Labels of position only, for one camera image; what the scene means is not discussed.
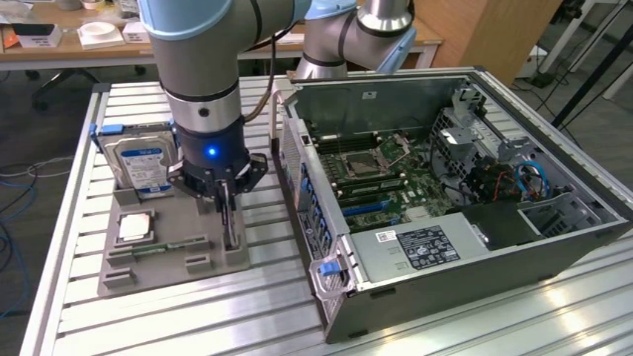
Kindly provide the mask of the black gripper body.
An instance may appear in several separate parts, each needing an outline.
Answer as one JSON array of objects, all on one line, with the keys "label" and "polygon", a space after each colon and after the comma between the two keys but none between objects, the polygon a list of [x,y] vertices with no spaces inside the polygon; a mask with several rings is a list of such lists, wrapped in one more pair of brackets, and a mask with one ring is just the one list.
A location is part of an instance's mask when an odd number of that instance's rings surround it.
[{"label": "black gripper body", "polygon": [[215,180],[229,180],[249,163],[243,140],[243,116],[222,130],[202,133],[174,124],[182,149],[182,165],[195,165],[213,171]]}]

